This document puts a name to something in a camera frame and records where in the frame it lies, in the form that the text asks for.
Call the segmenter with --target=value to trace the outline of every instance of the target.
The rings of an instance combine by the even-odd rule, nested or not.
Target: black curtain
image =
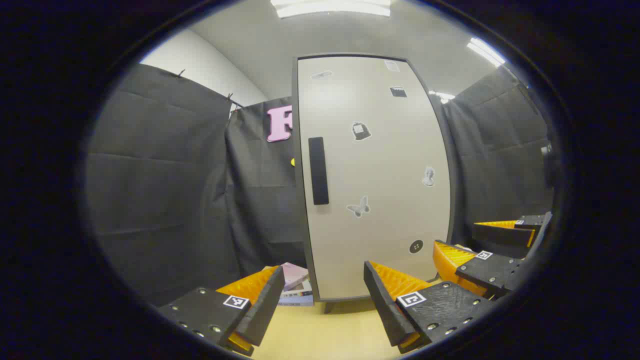
[[[456,148],[463,191],[458,243],[472,245],[474,222],[515,220],[551,209],[541,148],[547,125],[531,93],[504,66],[442,106]]]
[[[155,305],[239,277],[224,199],[229,111],[224,96],[139,64],[97,119],[90,219],[117,272]]]
[[[284,97],[234,111],[225,133],[227,209],[244,274],[285,262],[306,267],[291,166],[293,138],[267,142],[267,111],[289,105],[291,98]]]

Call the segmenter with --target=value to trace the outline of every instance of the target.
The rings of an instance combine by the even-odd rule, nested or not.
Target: black door handle
[[[309,138],[309,164],[311,169],[311,189],[314,205],[329,203],[329,189],[326,184],[326,163],[324,160],[324,140],[322,137]]]

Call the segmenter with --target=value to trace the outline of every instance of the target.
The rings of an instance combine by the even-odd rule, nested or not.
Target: book
[[[314,305],[313,295],[286,297],[286,298],[281,297],[280,300],[278,301],[278,306],[313,306],[313,305]]]
[[[280,298],[301,297],[301,296],[307,296],[311,294],[313,294],[311,292],[311,283],[309,282],[309,279],[305,279],[304,281],[302,281],[302,283],[294,286],[293,289],[289,291],[283,291],[280,294]]]
[[[309,277],[307,269],[291,263],[282,264],[282,270],[284,271],[284,291],[291,290]]]

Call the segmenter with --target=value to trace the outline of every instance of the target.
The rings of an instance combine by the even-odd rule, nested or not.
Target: wooden floor
[[[322,302],[313,307],[278,306],[252,358],[387,360],[399,356],[367,299],[337,303],[328,314]]]

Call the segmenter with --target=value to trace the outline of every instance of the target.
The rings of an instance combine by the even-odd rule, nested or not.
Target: white wall
[[[243,106],[267,101],[267,97],[238,68],[200,35],[187,29],[147,54],[140,63],[180,73]]]

